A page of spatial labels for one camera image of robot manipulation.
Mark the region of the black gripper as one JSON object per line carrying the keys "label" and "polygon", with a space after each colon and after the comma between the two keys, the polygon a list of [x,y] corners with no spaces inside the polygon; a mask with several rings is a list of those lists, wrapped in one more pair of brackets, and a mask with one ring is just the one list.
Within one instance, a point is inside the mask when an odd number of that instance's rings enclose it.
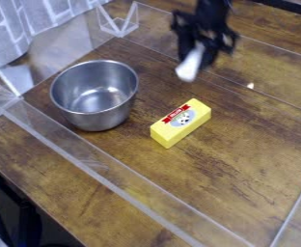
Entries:
{"label": "black gripper", "polygon": [[[211,31],[223,40],[223,51],[232,53],[236,49],[240,34],[231,29],[227,20],[232,9],[232,0],[197,0],[195,12],[185,13],[175,10],[173,17],[199,27],[204,31]],[[189,31],[180,32],[177,35],[177,55],[179,60],[184,61],[191,50],[195,48],[195,34]],[[215,62],[219,54],[219,47],[215,43],[205,46],[200,69],[207,69]]]}

